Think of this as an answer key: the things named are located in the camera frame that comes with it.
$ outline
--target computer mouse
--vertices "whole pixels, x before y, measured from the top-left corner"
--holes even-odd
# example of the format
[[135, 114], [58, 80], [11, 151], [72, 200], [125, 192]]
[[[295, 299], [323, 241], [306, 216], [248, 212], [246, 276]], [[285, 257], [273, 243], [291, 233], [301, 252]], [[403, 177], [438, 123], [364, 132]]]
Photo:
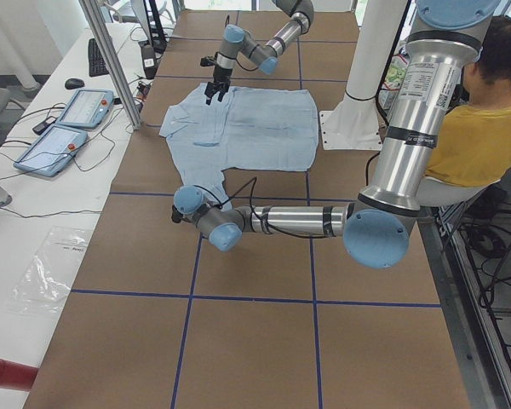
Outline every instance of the computer mouse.
[[85, 86], [85, 82], [81, 78], [68, 78], [65, 82], [66, 89], [76, 89]]

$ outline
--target white metal pole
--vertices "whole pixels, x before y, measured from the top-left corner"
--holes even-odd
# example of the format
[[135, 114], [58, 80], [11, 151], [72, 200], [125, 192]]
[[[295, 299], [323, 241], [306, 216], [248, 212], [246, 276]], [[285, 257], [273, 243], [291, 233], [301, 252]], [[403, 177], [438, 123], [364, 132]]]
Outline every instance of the white metal pole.
[[344, 98], [334, 111], [320, 113], [324, 149], [381, 148], [376, 92], [409, 2], [370, 0], [367, 3]]
[[106, 29], [106, 23], [104, 22], [104, 17], [102, 17], [100, 12], [100, 6], [95, 0], [79, 0], [79, 3], [85, 13], [85, 18], [93, 31], [96, 43], [99, 46], [104, 61], [106, 62], [106, 68], [110, 72], [110, 77], [112, 77], [113, 84], [116, 87], [119, 98], [121, 98], [121, 102], [129, 116], [133, 129], [138, 130], [141, 127], [141, 116], [136, 108], [135, 99], [130, 93], [129, 83], [127, 82], [123, 68], [121, 68], [121, 64], [119, 63], [118, 55], [113, 48], [112, 38]]
[[0, 54], [3, 55], [14, 75], [19, 79], [23, 91], [27, 94], [36, 94], [42, 86], [34, 79], [25, 62], [19, 57], [2, 27], [0, 27]]

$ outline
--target red object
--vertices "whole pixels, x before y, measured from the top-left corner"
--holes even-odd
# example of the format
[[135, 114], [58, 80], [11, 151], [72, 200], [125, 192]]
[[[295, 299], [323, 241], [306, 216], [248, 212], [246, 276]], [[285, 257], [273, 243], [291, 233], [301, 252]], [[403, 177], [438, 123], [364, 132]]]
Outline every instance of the red object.
[[0, 388], [29, 391], [36, 375], [37, 368], [0, 359]]

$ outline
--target yellow shirt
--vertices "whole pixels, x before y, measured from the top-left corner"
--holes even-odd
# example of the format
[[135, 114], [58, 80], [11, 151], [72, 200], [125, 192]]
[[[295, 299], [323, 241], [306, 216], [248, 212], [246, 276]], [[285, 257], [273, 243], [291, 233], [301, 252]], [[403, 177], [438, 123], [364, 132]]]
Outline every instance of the yellow shirt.
[[511, 107], [483, 110], [464, 105], [445, 117], [426, 175], [477, 187], [497, 181], [510, 167]]

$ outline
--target white desk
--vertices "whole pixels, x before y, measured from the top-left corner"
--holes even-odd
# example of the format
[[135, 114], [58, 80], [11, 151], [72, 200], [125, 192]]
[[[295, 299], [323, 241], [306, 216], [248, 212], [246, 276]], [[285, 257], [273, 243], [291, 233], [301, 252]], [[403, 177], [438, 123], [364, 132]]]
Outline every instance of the white desk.
[[[140, 48], [129, 38], [134, 27], [131, 24], [108, 25], [128, 81], [144, 75]], [[141, 32], [136, 31], [132, 37], [137, 39], [140, 35]], [[108, 75], [89, 77], [87, 43], [91, 37], [89, 29], [83, 32], [26, 109], [26, 113], [51, 107], [58, 102], [68, 102], [74, 92], [64, 87], [68, 78], [82, 78], [86, 88], [114, 89]], [[133, 82], [131, 89], [134, 90], [136, 85], [137, 81]], [[8, 139], [34, 141], [37, 136], [32, 132], [32, 127], [42, 121], [46, 114], [35, 114], [17, 124]], [[100, 127], [95, 132], [90, 132], [89, 137], [95, 135]], [[23, 215], [47, 214], [61, 210], [101, 210], [127, 147], [130, 131], [132, 129], [127, 115], [121, 111], [104, 132], [104, 135], [115, 141], [115, 148], [105, 162], [89, 172], [81, 172], [75, 164], [69, 164], [52, 179], [23, 175], [0, 181], [0, 185], [13, 197], [13, 202], [8, 207]], [[80, 166], [88, 168], [104, 158], [111, 145], [111, 142], [99, 136], [78, 153], [76, 160]], [[25, 149], [26, 145], [11, 143], [1, 148], [0, 153], [16, 159]], [[19, 173], [9, 159], [0, 155], [0, 178]], [[5, 302], [53, 226], [93, 229], [98, 218], [99, 215], [95, 214], [76, 214], [22, 219], [0, 210], [0, 358], [40, 366], [59, 317], [12, 314], [6, 309]], [[21, 408], [27, 395], [24, 392], [0, 389], [0, 408]]]

